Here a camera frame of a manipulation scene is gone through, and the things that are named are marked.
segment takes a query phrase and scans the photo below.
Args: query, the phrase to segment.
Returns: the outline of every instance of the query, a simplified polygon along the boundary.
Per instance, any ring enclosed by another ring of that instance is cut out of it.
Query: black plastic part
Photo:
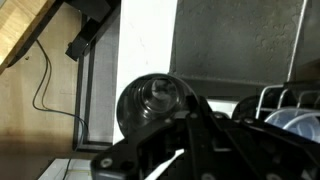
[[[250,96],[241,100],[235,107],[231,119],[240,120],[245,117],[255,117],[259,99],[259,96]]]
[[[190,152],[185,152],[177,157],[177,159],[169,165],[169,167],[161,173],[159,180],[193,180],[192,161]]]
[[[66,0],[66,3],[97,22],[101,22],[110,10],[106,0],[91,0],[90,3],[88,3],[88,0]]]
[[[149,74],[130,83],[117,104],[117,120],[124,136],[147,123],[171,117],[186,107],[192,91],[180,79],[167,74]]]
[[[73,42],[69,44],[66,54],[74,61],[77,61],[78,58],[84,56],[85,53],[89,52],[87,48],[89,47],[91,42],[94,39],[96,39],[96,42],[99,41],[99,33],[101,31],[104,32],[104,28],[109,27],[105,26],[105,23],[111,25],[112,22],[120,14],[120,0],[109,0],[107,2],[110,8],[108,8],[108,12],[105,13],[103,19],[100,22],[94,19],[90,19],[78,33]]]
[[[200,103],[195,97],[186,99],[190,113],[184,118],[169,123],[164,119],[152,121],[99,154],[91,163],[93,179],[144,178],[150,168],[172,156],[164,156],[166,152],[179,148],[186,152],[175,160],[181,167],[174,172],[174,165],[170,166],[159,179],[293,180],[301,179],[307,168],[318,172],[319,144],[262,121],[234,122],[216,116],[203,97],[198,98]],[[113,160],[112,166],[101,167],[105,158]]]
[[[286,82],[284,83],[284,88],[290,89],[292,91],[318,91],[320,89],[320,80]]]

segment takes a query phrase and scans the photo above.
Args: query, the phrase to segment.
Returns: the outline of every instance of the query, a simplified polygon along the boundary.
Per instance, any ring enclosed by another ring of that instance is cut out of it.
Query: metal panel
[[[285,82],[302,5],[303,0],[179,1],[170,73],[215,99],[239,100]],[[312,38],[319,11],[312,11],[317,13],[306,18],[306,25],[313,27],[302,29],[312,33],[308,46],[302,41],[304,52],[312,52],[298,54],[297,64],[320,57],[315,47],[320,41]]]
[[[101,151],[112,145],[120,15],[111,24],[106,22],[99,31],[99,40],[91,43],[90,52],[80,59],[76,114],[89,126],[79,151]],[[75,123],[74,148],[82,133]]]

